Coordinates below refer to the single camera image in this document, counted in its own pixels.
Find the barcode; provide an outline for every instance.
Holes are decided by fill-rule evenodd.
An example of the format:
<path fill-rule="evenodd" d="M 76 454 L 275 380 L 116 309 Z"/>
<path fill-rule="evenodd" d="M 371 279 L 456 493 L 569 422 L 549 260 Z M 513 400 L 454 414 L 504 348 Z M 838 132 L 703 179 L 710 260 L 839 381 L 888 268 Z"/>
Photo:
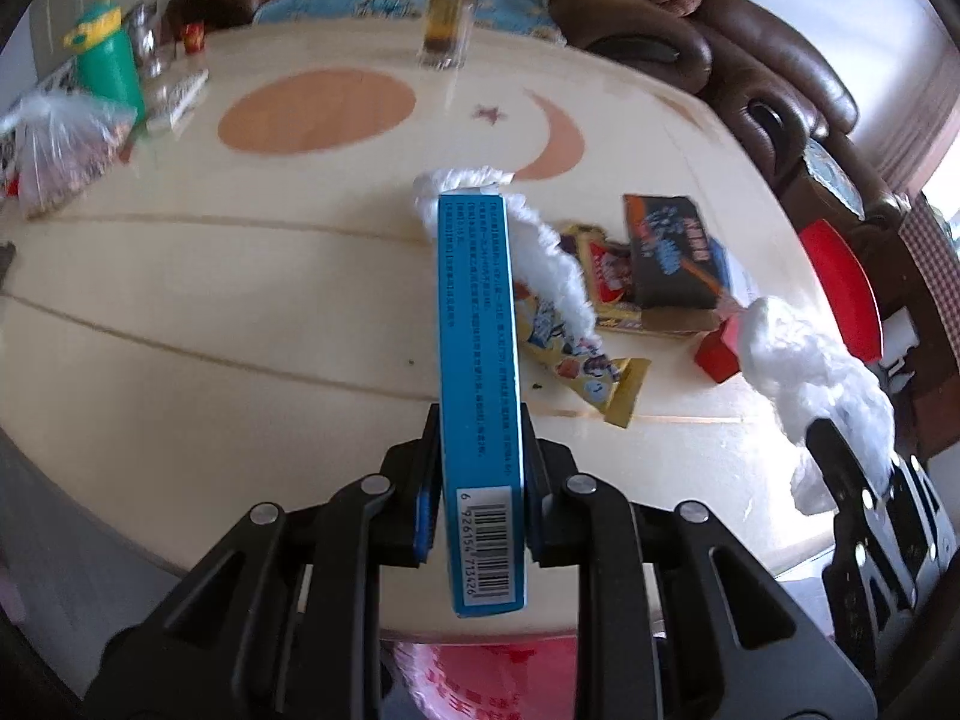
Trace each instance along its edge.
<path fill-rule="evenodd" d="M 507 604 L 515 599 L 511 489 L 457 490 L 464 604 Z"/>

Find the drinking glass with tea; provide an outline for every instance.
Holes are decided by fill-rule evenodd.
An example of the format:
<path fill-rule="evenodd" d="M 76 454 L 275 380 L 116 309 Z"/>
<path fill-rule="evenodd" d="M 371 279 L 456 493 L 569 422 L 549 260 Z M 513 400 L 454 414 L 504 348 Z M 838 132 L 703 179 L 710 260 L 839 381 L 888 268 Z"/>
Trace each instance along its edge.
<path fill-rule="evenodd" d="M 477 0 L 427 0 L 421 64 L 459 68 L 467 55 Z"/>

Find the yellow bottle cap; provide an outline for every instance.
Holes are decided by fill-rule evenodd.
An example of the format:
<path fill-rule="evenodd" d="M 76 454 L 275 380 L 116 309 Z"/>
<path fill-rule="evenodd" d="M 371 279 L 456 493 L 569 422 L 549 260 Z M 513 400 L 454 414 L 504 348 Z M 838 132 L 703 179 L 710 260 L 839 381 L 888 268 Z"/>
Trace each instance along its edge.
<path fill-rule="evenodd" d="M 111 8 L 97 18 L 78 23 L 64 35 L 64 45 L 78 53 L 99 46 L 120 29 L 120 20 L 120 8 Z"/>

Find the crescent moon pattern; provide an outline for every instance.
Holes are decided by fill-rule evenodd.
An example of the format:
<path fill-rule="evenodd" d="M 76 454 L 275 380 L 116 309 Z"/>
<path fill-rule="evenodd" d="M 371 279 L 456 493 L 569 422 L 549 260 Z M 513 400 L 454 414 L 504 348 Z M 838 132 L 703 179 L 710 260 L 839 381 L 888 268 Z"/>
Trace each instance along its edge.
<path fill-rule="evenodd" d="M 546 114 L 546 146 L 533 162 L 515 173 L 514 180 L 542 181 L 573 170 L 584 158 L 587 150 L 584 134 L 570 118 L 570 114 L 559 105 L 529 89 L 527 95 Z"/>
<path fill-rule="evenodd" d="M 693 112 L 690 111 L 690 109 L 687 108 L 683 103 L 681 103 L 680 100 L 674 100 L 673 98 L 666 97 L 666 95 L 659 95 L 656 92 L 652 92 L 651 94 L 654 95 L 654 97 L 661 103 L 666 105 L 671 111 L 679 114 L 680 117 L 686 119 L 688 122 L 690 122 L 690 124 L 693 124 L 693 127 L 699 129 L 700 132 L 707 131 L 704 130 L 704 126 L 700 124 L 698 119 L 693 115 Z"/>

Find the table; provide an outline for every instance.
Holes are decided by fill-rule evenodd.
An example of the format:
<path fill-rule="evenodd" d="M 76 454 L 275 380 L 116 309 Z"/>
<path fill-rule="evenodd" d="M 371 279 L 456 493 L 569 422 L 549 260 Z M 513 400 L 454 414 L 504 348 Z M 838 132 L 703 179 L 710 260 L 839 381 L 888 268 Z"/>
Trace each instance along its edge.
<path fill-rule="evenodd" d="M 519 170 L 546 220 L 621 240 L 624 191 L 688 194 L 762 290 L 835 331 L 776 199 L 698 100 L 484 30 L 459 74 L 435 74 L 418 41 L 415 23 L 374 20 L 214 34 L 208 99 L 182 132 L 142 140 L 56 215 L 4 210 L 19 254 L 0 303 L 0 427 L 164 565 L 194 565 L 259 501 L 325 501 L 421 432 L 438 392 L 433 255 L 410 200 L 422 170 Z M 829 515 L 793 508 L 797 450 L 742 378 L 712 384 L 695 341 L 605 341 L 654 361 L 631 427 L 523 360 L 541 437 L 632 500 L 703 500 L 771 570 L 829 544 Z M 442 528 L 429 563 L 384 570 L 381 593 L 393 637 L 576 626 L 572 569 L 531 567 L 521 613 L 457 619 Z"/>

